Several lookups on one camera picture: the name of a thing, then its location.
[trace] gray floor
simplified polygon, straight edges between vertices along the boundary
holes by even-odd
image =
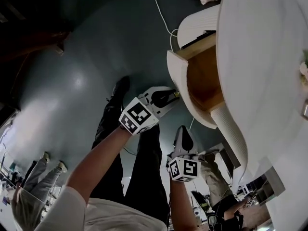
[[[196,0],[158,1],[170,29],[204,8]],[[106,98],[120,77],[131,76],[126,102],[151,86],[173,86],[166,62],[169,34],[154,0],[59,3],[61,16],[76,29],[65,42],[63,56],[52,50],[39,55],[20,90],[22,112],[15,120],[7,148],[23,170],[43,151],[51,154],[49,168],[61,159],[72,170],[90,150]],[[163,154],[173,150],[177,128],[189,126],[191,121],[183,102],[162,118]],[[192,131],[200,142],[200,151],[223,140],[218,129],[196,121]],[[128,149],[136,152],[137,142],[138,138],[133,138]],[[124,150],[121,156],[124,174],[129,176],[135,157]]]

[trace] person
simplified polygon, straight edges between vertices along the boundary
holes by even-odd
[[[61,173],[67,168],[62,161],[50,171],[40,182],[39,177],[46,170],[50,156],[44,152],[43,157],[33,167],[31,173],[22,187],[17,183],[13,198],[10,201],[15,221],[23,231],[33,231],[40,223],[41,214],[47,201],[51,188]]]
[[[159,126],[140,134],[131,180],[123,195],[119,152],[131,134],[119,127],[129,77],[119,80],[105,107],[92,150],[79,163],[36,231],[166,231],[169,204],[160,177]],[[194,231],[196,219],[183,182],[170,181],[175,231]]]
[[[250,196],[238,202],[223,178],[218,165],[215,163],[215,153],[199,155],[201,161],[201,175],[206,181],[210,191],[210,205],[215,212],[216,221],[211,230],[215,231],[239,231],[243,228],[243,216],[239,210],[244,207]]]

